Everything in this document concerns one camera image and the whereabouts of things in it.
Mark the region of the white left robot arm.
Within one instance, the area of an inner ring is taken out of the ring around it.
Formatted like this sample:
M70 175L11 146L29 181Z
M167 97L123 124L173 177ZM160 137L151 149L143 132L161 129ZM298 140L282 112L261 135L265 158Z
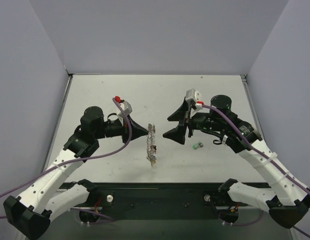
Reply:
M9 196L4 201L7 221L28 239L39 239L55 218L74 206L83 203L91 206L102 198L98 187L87 179L55 195L65 180L99 148L100 139L121 137L126 144L148 134L147 129L131 119L133 110L127 102L121 103L120 108L116 120L104 120L100 107L88 107L80 118L80 125L48 167L48 173L17 197Z

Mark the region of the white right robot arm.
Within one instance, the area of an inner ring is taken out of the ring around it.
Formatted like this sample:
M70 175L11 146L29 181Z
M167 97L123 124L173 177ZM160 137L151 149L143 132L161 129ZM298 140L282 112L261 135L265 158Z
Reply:
M214 96L209 106L198 93L187 95L167 118L178 125L163 137L181 145L194 131L217 137L220 145L228 146L246 160L268 184L268 188L257 188L230 178L218 191L232 202L267 212L283 228L294 228L310 209L310 188L280 162L261 134L232 112L231 106L232 100L227 95Z

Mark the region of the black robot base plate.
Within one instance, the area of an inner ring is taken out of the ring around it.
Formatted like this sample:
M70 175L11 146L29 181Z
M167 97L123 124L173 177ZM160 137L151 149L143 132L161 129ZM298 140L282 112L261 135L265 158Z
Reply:
M239 201L220 183L94 183L74 208L83 222L97 220L215 220L237 224Z

